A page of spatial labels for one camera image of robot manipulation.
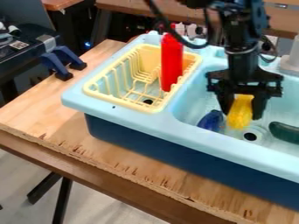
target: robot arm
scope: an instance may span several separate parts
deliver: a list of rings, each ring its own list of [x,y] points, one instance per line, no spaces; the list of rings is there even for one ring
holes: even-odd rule
[[[166,27],[168,20],[153,10],[153,2],[144,0],[154,14],[161,18]],[[282,76],[262,70],[259,67],[258,42],[264,29],[268,28],[269,18],[266,15],[262,0],[177,0],[192,9],[204,9],[208,29],[208,40],[205,45],[187,45],[190,48],[203,48],[209,44],[213,35],[212,26],[206,8],[216,10],[226,37],[226,54],[228,69],[207,73],[207,90],[217,95],[224,114],[232,107],[235,94],[253,95],[252,109],[254,120],[262,113],[270,97],[282,96]]]

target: sink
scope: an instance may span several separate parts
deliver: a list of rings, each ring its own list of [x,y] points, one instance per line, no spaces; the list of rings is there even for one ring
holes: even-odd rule
[[[280,58],[271,64],[261,62],[261,68],[284,75],[283,97],[271,98],[262,119],[242,131],[225,128],[215,133],[196,126],[211,110],[219,109],[215,94],[206,91],[205,78],[207,72],[227,68],[224,50],[217,46],[184,49],[199,54],[202,63],[160,112],[146,114],[84,94],[82,88],[88,80],[132,47],[144,43],[159,46],[160,41],[155,31],[136,38],[67,89],[63,104],[86,114],[94,137],[299,210],[294,196],[299,197],[299,146],[274,138],[268,130],[271,122],[299,127],[299,79],[280,73]],[[203,42],[194,40],[195,44]],[[248,138],[248,133],[255,137]]]

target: floor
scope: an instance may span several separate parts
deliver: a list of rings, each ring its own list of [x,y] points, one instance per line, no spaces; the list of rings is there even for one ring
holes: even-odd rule
[[[49,171],[0,150],[1,224],[51,224],[60,182],[37,204],[26,194]],[[118,200],[73,183],[65,224],[166,224]]]

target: table top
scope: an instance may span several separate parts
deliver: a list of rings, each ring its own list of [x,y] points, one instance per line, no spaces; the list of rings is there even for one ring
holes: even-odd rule
[[[202,10],[188,9],[175,0],[155,2],[169,20],[204,23]],[[299,5],[299,1],[296,0],[266,0],[265,2]],[[96,0],[96,5],[100,9],[153,17],[143,0]],[[299,18],[299,10],[266,7],[266,12],[271,17],[271,29],[267,30],[267,34],[292,39],[299,32],[298,25],[294,23]],[[219,22],[217,12],[210,11],[210,17],[215,25]]]
[[[61,11],[84,0],[42,0],[48,11]]]
[[[299,223],[299,213],[88,134],[61,93],[124,45],[104,41],[73,79],[51,76],[1,108],[0,148],[171,223]]]

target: cable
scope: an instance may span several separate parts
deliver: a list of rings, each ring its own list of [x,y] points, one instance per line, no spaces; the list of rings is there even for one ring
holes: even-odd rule
[[[205,16],[205,25],[207,28],[207,32],[208,32],[208,38],[207,41],[203,44],[203,45],[194,45],[193,43],[185,40],[184,38],[181,37],[181,35],[179,35],[176,31],[172,30],[170,27],[170,21],[164,16],[164,14],[157,8],[156,4],[152,1],[152,0],[143,0],[150,8],[150,10],[152,11],[152,13],[156,16],[156,18],[161,21],[165,27],[165,29],[167,30],[167,32],[169,32],[178,42],[182,43],[183,45],[192,48],[192,49],[202,49],[207,47],[208,45],[210,45],[209,43],[212,40],[212,36],[213,36],[213,28],[210,22],[210,18],[209,15],[207,13],[207,10],[204,9],[204,16]]]
[[[276,49],[276,46],[272,43],[272,41],[266,36],[266,35],[262,35],[261,36],[261,41],[264,42],[264,43],[268,43],[271,48],[274,50],[275,52],[275,56],[272,58],[272,59],[267,59],[265,58],[261,53],[260,53],[260,57],[263,61],[267,62],[267,63],[272,63],[273,61],[276,60],[276,58],[278,57],[278,52],[277,52],[277,49]]]

